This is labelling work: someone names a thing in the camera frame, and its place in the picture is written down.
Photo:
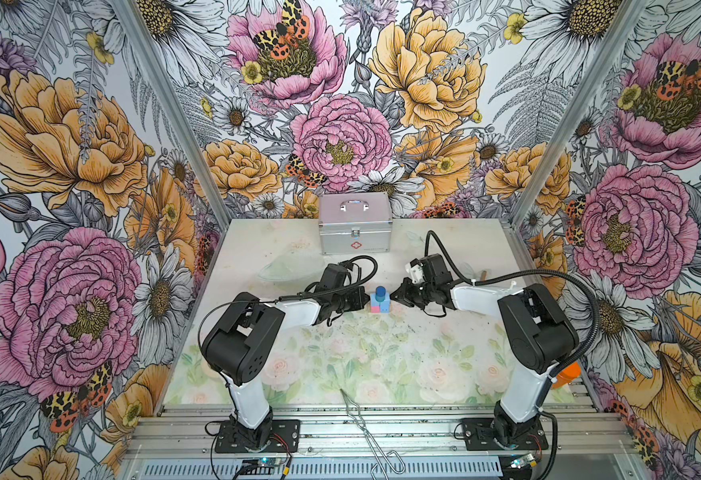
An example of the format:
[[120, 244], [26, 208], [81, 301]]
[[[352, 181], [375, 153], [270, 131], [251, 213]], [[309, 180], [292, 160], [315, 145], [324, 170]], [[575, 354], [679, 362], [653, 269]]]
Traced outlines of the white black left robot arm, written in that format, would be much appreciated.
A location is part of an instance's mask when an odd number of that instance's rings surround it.
[[230, 418], [220, 423], [218, 453], [234, 448], [264, 451], [280, 438], [260, 378], [278, 335], [290, 328], [330, 327], [342, 315], [364, 310], [370, 304], [364, 286], [377, 270], [373, 257], [358, 255], [328, 264], [320, 280], [296, 294], [263, 300], [240, 292], [208, 312], [218, 319], [206, 335], [198, 335], [198, 346], [234, 404]]

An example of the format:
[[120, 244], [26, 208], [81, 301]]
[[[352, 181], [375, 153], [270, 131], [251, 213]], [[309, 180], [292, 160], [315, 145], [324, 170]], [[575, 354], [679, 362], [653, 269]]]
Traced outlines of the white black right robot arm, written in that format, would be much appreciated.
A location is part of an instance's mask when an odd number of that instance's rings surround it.
[[[420, 258], [406, 265], [406, 276], [391, 294], [392, 301], [415, 308], [427, 315], [437, 307], [436, 317], [451, 312], [492, 316], [502, 323], [516, 366], [496, 402], [490, 420], [464, 419], [460, 423], [467, 448], [516, 450], [541, 445], [557, 448], [541, 430], [545, 416], [544, 400], [558, 375], [592, 346], [599, 331], [598, 299], [583, 281], [560, 271], [526, 269], [494, 278], [470, 278], [460, 272], [442, 241], [428, 231], [425, 247], [436, 245], [437, 252], [425, 250]], [[516, 283], [522, 278], [550, 276], [577, 289], [588, 303], [592, 322], [580, 335], [572, 321], [541, 282]]]

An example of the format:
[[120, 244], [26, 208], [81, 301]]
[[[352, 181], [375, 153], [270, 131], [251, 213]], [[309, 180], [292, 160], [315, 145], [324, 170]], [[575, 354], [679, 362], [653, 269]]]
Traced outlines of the clear plastic bowl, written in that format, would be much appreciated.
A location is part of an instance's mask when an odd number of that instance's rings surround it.
[[282, 284], [286, 289], [300, 290], [310, 282], [320, 280], [326, 262], [315, 253], [284, 253], [276, 256], [258, 271], [263, 282]]

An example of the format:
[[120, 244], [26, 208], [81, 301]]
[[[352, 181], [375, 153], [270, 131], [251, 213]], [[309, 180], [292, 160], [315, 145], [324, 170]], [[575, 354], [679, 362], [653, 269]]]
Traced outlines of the silver aluminium case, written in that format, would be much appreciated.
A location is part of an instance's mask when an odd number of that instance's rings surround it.
[[318, 232], [324, 255], [390, 250], [392, 213], [382, 192], [328, 194], [320, 198]]

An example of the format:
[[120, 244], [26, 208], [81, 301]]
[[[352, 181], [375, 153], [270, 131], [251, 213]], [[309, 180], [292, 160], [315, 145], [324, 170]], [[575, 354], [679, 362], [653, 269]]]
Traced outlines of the orange plastic bottle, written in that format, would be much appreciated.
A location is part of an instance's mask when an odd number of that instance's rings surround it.
[[552, 384], [553, 389], [562, 388], [564, 385], [570, 384], [574, 380], [578, 380], [581, 376], [581, 367], [578, 362], [573, 362], [572, 364], [566, 366], [560, 374], [556, 375], [554, 384]]

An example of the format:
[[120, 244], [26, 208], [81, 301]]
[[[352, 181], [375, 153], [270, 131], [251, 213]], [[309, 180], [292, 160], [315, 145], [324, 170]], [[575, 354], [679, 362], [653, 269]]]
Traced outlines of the left green circuit board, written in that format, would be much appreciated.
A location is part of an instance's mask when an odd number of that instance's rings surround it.
[[288, 475], [288, 472], [290, 472], [290, 460], [275, 457], [246, 459], [242, 461], [242, 465], [240, 465], [240, 469], [236, 471], [236, 474], [274, 474], [274, 472]]

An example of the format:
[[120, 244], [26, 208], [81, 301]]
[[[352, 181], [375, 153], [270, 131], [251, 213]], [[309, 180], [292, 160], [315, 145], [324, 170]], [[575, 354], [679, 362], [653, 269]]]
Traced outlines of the green circuit board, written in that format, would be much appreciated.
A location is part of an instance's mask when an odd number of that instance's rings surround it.
[[242, 465], [240, 465], [240, 469], [236, 471], [236, 474], [274, 474], [274, 472], [288, 475], [288, 472], [290, 472], [290, 460], [275, 457], [246, 459], [242, 461]]
[[508, 467], [510, 469], [534, 468], [537, 465], [535, 456], [531, 453], [518, 456], [510, 461]]

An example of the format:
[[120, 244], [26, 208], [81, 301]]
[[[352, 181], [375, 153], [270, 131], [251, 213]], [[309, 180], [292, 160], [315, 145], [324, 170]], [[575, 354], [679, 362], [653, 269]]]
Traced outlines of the right green circuit board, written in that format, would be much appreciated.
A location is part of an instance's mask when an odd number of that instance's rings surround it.
[[537, 465], [535, 456], [531, 453], [518, 456], [510, 461], [508, 467], [510, 469], [534, 468]]

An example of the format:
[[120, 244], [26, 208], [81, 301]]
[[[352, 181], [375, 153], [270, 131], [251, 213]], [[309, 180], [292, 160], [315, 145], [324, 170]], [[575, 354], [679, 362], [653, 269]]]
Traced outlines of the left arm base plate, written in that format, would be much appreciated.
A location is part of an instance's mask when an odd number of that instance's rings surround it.
[[224, 420], [214, 434], [215, 454], [296, 453], [300, 444], [300, 420], [266, 420], [256, 429]]

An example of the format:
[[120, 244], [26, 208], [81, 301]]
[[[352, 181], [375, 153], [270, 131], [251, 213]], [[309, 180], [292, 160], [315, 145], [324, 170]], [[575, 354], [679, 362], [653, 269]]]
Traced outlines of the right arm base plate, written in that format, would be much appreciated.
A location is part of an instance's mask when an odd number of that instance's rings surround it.
[[460, 421], [455, 435], [468, 451], [541, 451], [549, 446], [539, 417], [524, 423], [468, 417]]

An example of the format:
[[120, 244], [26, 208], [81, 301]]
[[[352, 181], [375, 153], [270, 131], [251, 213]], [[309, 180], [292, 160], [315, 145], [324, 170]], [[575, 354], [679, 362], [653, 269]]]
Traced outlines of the aluminium rail frame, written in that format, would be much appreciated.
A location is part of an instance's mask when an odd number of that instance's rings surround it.
[[[557, 418], [558, 453], [563, 456], [634, 454], [627, 428], [618, 416], [586, 405], [552, 404]], [[464, 442], [454, 428], [464, 418], [491, 417], [486, 406], [373, 406], [361, 416], [378, 444], [401, 455], [460, 455]], [[219, 405], [180, 405], [140, 421], [126, 460], [200, 459], [212, 449], [212, 420], [224, 419]], [[290, 406], [274, 409], [274, 419], [300, 422], [298, 456], [364, 456], [370, 452], [363, 434], [344, 406]]]

